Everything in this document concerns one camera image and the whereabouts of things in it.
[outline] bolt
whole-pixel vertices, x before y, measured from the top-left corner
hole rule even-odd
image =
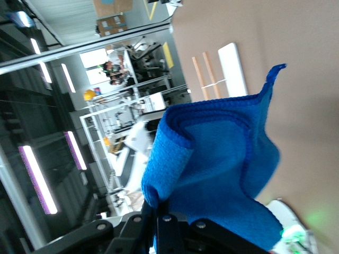
[[[134,221],[134,222],[140,222],[140,221],[141,221],[141,217],[135,217],[135,218],[133,219],[133,221]]]
[[[171,221],[171,217],[169,216],[169,215],[165,215],[164,217],[163,217],[163,221],[165,221],[165,222],[169,222],[169,221]]]
[[[206,224],[203,223],[202,221],[198,221],[198,222],[197,222],[197,227],[198,227],[199,229],[204,229],[204,228],[206,228]]]
[[[105,224],[100,224],[96,227],[98,230],[103,230],[104,228],[106,228]]]

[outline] blue microfiber cloth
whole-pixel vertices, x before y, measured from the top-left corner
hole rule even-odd
[[[188,222],[210,219],[264,250],[282,226],[254,200],[272,176],[279,152],[265,133],[274,66],[259,94],[170,107],[160,121],[142,178],[147,203],[169,201]]]

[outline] metal pole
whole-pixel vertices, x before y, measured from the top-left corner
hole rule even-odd
[[[47,48],[54,47],[54,46],[62,46],[62,45],[60,43],[53,43],[53,44],[46,45]]]
[[[38,222],[34,217],[26,197],[14,175],[13,169],[7,160],[6,154],[0,145],[0,180],[11,199],[16,213],[35,250],[47,244]]]
[[[93,154],[94,159],[95,159],[95,161],[97,163],[97,166],[99,168],[99,172],[100,172],[101,177],[102,177],[102,179],[103,179],[103,181],[105,183],[106,189],[107,189],[108,192],[110,192],[111,191],[111,189],[109,189],[110,184],[109,184],[106,172],[105,172],[105,170],[104,170],[104,168],[103,168],[103,166],[101,164],[101,159],[100,159],[99,155],[97,154],[97,151],[96,151],[95,145],[93,143],[93,139],[92,139],[91,133],[90,133],[90,131],[89,131],[88,127],[87,127],[86,121],[85,121],[85,117],[79,117],[79,118],[80,118],[81,124],[82,124],[82,126],[84,128],[85,134],[87,136],[88,144],[91,147],[92,154]]]
[[[32,55],[22,57],[10,61],[0,63],[0,75],[9,73],[12,71],[24,69],[39,64],[39,62],[49,62],[52,60],[59,59],[73,55],[75,53],[83,53],[91,50],[102,48],[107,44],[112,44],[120,41],[130,40],[135,37],[143,36],[145,34],[155,33],[162,30],[167,30],[171,27],[170,20],[162,21],[156,24],[150,24],[141,26],[139,28],[128,29],[126,31],[112,34],[107,37],[98,38],[97,40],[79,43],[54,49],[50,51],[42,52],[40,55]]]

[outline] brown cardboard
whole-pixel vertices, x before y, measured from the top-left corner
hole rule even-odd
[[[111,29],[100,29],[100,27],[99,27],[101,37],[108,36],[108,35],[115,34],[115,33],[120,33],[120,32],[125,31],[127,29],[128,29],[127,26],[121,26],[119,28],[111,28]]]
[[[113,17],[107,17],[105,19],[97,20],[97,25],[102,29],[118,28],[126,25],[123,15],[116,15]]]
[[[114,0],[113,4],[103,4],[102,0],[93,0],[93,4],[97,16],[105,17],[130,11],[133,7],[133,0]]]

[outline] person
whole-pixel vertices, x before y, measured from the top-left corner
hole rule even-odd
[[[115,78],[113,76],[111,76],[111,80],[110,80],[110,84],[112,86],[115,86],[115,85],[124,85],[126,87],[126,90],[125,91],[128,91],[130,95],[134,95],[134,90],[133,88],[128,88],[129,86],[132,86],[132,85],[135,85],[135,81],[133,78],[129,77],[126,82],[124,82],[123,79],[121,78]]]
[[[108,61],[102,64],[104,71],[123,69],[123,54],[125,48],[122,46],[113,46],[113,52],[108,55]]]
[[[123,84],[125,81],[126,73],[123,70],[106,72],[106,76],[110,77],[111,85]]]

